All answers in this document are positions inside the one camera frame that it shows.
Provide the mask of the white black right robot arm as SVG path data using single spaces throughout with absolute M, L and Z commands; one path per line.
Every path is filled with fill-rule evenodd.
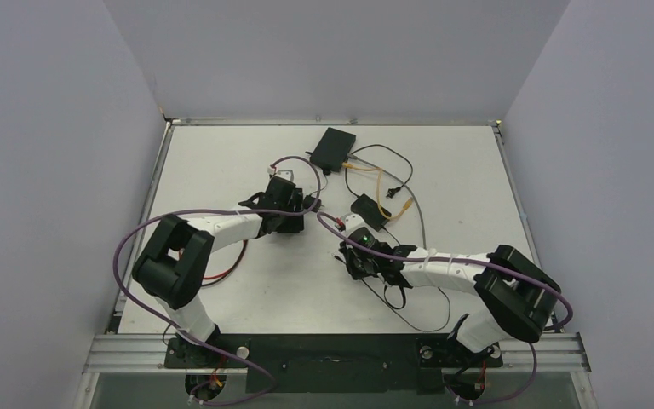
M 354 279 L 375 277 L 402 289 L 434 287 L 478 298 L 481 307 L 459 319 L 446 341 L 448 356 L 458 364 L 503 339 L 538 342 L 561 293 L 552 278 L 510 245 L 475 256 L 451 255 L 391 246 L 360 227 L 341 242 L 340 252 Z

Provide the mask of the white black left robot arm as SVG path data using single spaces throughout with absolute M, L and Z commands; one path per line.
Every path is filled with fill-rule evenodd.
M 187 356 L 198 366 L 210 366 L 222 352 L 220 329 L 198 293 L 211 255 L 271 233 L 300 233 L 304 215 L 320 207 L 318 194 L 306 195 L 294 182 L 273 176 L 264 191 L 230 210 L 209 210 L 196 219 L 167 214 L 159 219 L 131 276 L 162 306 L 178 338 L 187 344 Z

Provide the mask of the large black network switch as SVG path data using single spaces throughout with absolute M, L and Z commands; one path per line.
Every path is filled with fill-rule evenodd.
M 326 175 L 338 172 L 356 141 L 356 135 L 329 127 L 309 153 L 309 162 Z

